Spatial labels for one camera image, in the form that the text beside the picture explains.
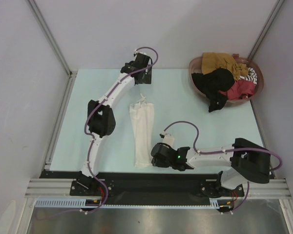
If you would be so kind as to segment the white tank top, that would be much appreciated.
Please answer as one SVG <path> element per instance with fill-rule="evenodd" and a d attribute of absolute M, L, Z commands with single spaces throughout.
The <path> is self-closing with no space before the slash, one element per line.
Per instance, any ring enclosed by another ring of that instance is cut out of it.
<path fill-rule="evenodd" d="M 135 141 L 135 167 L 151 165 L 151 137 L 154 124 L 154 104 L 140 93 L 141 98 L 129 106 L 129 115 Z"/>

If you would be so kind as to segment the black tank top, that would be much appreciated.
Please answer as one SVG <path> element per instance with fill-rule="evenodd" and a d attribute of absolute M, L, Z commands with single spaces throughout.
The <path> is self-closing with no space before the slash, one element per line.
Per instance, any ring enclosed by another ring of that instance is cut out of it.
<path fill-rule="evenodd" d="M 233 74 L 224 68 L 218 68 L 211 73 L 192 73 L 195 87 L 209 99 L 209 113 L 221 110 L 228 98 L 218 91 L 227 91 L 235 83 Z"/>

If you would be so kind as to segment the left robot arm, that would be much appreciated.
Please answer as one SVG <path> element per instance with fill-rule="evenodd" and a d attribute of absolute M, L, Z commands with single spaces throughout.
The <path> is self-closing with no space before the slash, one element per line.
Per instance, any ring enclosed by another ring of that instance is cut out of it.
<path fill-rule="evenodd" d="M 113 108 L 135 85 L 151 84 L 152 58 L 142 52 L 135 52 L 134 57 L 135 60 L 121 68 L 115 83 L 100 99 L 88 102 L 84 133 L 90 136 L 90 145 L 85 163 L 77 177 L 77 183 L 86 190 L 96 191 L 101 186 L 95 178 L 98 174 L 96 160 L 104 142 L 116 127 Z"/>

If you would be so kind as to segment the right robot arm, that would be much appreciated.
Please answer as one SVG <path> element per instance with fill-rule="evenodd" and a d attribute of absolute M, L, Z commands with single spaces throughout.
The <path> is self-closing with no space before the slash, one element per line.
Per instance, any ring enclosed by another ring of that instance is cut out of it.
<path fill-rule="evenodd" d="M 178 171 L 197 168 L 221 168 L 218 184 L 233 190 L 245 182 L 267 184 L 270 181 L 271 154 L 267 149 L 244 138 L 213 151 L 193 147 L 173 149 L 166 143 L 157 143 L 151 150 L 152 165 Z"/>

